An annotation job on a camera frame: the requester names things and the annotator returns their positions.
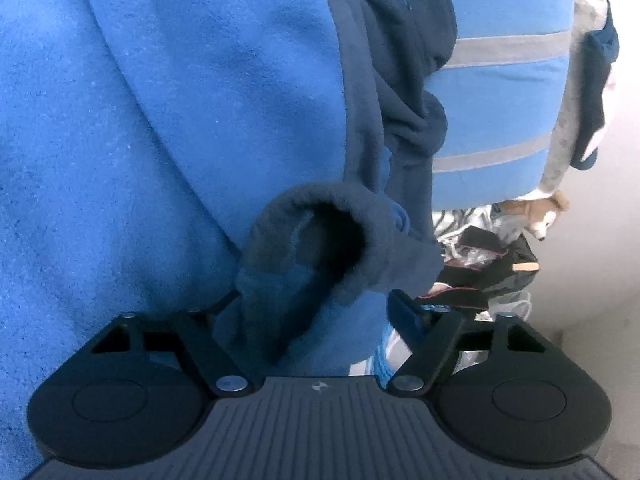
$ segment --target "silver screw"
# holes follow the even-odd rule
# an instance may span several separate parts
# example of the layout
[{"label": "silver screw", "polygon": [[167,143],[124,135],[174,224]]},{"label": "silver screw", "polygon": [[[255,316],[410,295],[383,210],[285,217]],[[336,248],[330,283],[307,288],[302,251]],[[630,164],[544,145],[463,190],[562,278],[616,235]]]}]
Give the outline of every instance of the silver screw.
[{"label": "silver screw", "polygon": [[249,383],[239,375],[225,375],[216,381],[216,387],[222,392],[241,392]]},{"label": "silver screw", "polygon": [[424,386],[424,381],[413,375],[401,375],[393,380],[393,385],[401,392],[417,392]]}]

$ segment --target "ribbed gray surface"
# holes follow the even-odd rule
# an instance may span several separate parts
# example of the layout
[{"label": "ribbed gray surface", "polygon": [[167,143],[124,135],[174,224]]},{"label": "ribbed gray surface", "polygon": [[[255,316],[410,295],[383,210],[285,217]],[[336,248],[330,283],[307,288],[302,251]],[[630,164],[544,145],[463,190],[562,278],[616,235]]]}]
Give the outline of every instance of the ribbed gray surface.
[{"label": "ribbed gray surface", "polygon": [[519,470],[462,449],[419,400],[372,377],[272,378],[222,400],[200,431],[161,459],[115,471],[51,461],[30,480],[612,480],[590,460]]}]

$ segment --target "white wall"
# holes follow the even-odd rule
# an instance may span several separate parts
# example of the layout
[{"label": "white wall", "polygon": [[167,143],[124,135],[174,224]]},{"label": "white wall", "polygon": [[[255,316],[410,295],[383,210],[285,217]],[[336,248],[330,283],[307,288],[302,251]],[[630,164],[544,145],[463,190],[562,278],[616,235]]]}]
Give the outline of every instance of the white wall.
[{"label": "white wall", "polygon": [[592,170],[570,170],[571,209],[544,242],[530,322],[545,334],[640,297],[640,0],[610,0],[620,37],[618,113]]},{"label": "white wall", "polygon": [[640,308],[637,303],[564,331],[562,349],[600,386],[612,424],[597,459],[620,480],[640,479]]}]

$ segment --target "stuffed animal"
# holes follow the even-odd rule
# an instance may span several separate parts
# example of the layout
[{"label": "stuffed animal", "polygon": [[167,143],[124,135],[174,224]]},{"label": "stuffed animal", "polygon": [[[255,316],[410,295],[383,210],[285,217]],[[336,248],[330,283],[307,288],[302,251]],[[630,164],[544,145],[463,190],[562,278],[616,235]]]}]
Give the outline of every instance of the stuffed animal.
[{"label": "stuffed animal", "polygon": [[569,202],[560,191],[556,191],[549,198],[507,200],[500,202],[498,207],[507,215],[525,216],[527,219],[525,229],[542,241],[560,213],[569,209]]}]

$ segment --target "gray stripe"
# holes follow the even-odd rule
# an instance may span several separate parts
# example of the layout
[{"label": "gray stripe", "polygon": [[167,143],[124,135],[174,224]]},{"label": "gray stripe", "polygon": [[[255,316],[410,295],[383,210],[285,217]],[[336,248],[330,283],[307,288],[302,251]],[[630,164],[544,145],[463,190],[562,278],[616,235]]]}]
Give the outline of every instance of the gray stripe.
[{"label": "gray stripe", "polygon": [[569,54],[571,31],[531,36],[462,38],[443,68],[508,65],[547,61]]},{"label": "gray stripe", "polygon": [[433,159],[433,173],[466,171],[505,164],[520,160],[548,148],[551,132],[521,144],[491,150],[490,152],[469,153],[468,155],[436,156]]}]

